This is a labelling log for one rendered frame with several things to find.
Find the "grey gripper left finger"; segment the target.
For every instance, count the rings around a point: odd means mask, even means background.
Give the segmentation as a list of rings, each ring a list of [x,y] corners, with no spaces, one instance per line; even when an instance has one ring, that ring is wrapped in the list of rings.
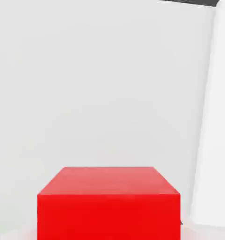
[[[37,240],[37,229],[32,228],[25,233],[25,240]]]

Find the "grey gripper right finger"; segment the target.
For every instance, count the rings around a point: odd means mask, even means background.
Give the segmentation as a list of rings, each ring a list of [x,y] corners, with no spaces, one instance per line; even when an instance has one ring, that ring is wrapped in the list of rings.
[[[181,221],[181,240],[196,240],[196,232]]]

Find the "small red cube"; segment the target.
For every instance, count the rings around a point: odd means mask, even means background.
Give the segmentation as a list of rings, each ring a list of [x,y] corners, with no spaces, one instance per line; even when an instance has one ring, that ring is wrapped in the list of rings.
[[[153,167],[65,167],[37,196],[37,240],[181,240],[180,200]]]

